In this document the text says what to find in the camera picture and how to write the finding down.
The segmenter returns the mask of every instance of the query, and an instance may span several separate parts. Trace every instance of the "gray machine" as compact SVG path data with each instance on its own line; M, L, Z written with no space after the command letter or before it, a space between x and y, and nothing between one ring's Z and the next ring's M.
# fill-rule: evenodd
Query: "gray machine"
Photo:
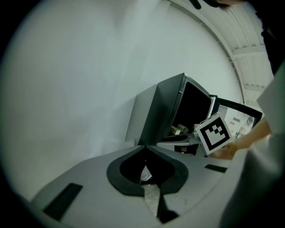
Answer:
M143 195L129 196L121 193L107 176L107 169L113 161L129 155L133 157L144 146L120 150L79 163L45 186L29 207L47 226L185 228L191 224L192 227L231 227L242 221L244 214L253 208L256 200L260 200L269 188L281 180L285 164L284 153L280 151L285 149L283 138L284 135L268 137L250 150L237 153L232 161L148 147L154 154L162 158L167 156L172 159L172 163L182 163L188 170L188 177L182 187L176 193L163 195L165 208L177 215L165 223L153 215ZM71 183L81 185L82 189L73 197L59 219L60 223L54 223L53 219L39 210L45 211L58 197L62 197L63 190ZM143 191L141 185L131 183L126 178L124 187L129 184L130 188L135 184ZM65 205L64 200L57 204L59 208Z
M284 109L276 110L273 114L284 117ZM175 115L169 114L171 124ZM269 124L276 119L268 118ZM32 202L22 201L44 227L275 227L283 218L279 207L285 190L280 122L271 127L272 135L238 151L232 161L140 145L83 161L47 184ZM140 128L138 142L148 140L143 131L150 128ZM143 181L145 167L152 177Z
M194 124L207 119L214 99L184 73L161 81L138 94L126 134L135 145L153 145L171 136L171 126L183 124L192 132Z

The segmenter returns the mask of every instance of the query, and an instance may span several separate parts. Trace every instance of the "white wall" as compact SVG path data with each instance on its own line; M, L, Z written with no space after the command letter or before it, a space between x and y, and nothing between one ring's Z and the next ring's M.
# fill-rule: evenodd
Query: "white wall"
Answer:
M185 72L212 94L241 92L220 46L160 0L54 0L21 25L1 65L1 154L31 199L76 163L123 143L134 96Z

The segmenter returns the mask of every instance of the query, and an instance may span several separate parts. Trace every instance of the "black hole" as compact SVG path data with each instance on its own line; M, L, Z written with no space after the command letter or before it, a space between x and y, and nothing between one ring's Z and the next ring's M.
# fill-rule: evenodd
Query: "black hole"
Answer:
M147 166L152 178L148 181L140 179L144 167ZM158 187L175 172L174 166L163 158L159 157L147 148L131 156L124 161L120 167L121 174L128 180L141 185L157 184Z

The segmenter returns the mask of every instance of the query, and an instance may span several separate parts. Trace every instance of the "hand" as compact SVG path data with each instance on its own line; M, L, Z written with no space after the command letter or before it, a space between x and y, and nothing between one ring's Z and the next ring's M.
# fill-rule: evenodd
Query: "hand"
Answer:
M238 147L235 142L230 142L222 148L218 149L210 155L210 158L232 160L233 156L237 152Z

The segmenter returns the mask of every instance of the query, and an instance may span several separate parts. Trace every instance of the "black rubber mat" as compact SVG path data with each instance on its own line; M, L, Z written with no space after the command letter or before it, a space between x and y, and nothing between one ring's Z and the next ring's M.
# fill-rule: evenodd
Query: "black rubber mat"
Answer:
M60 220L72 201L82 189L82 185L70 183L44 210L55 220Z

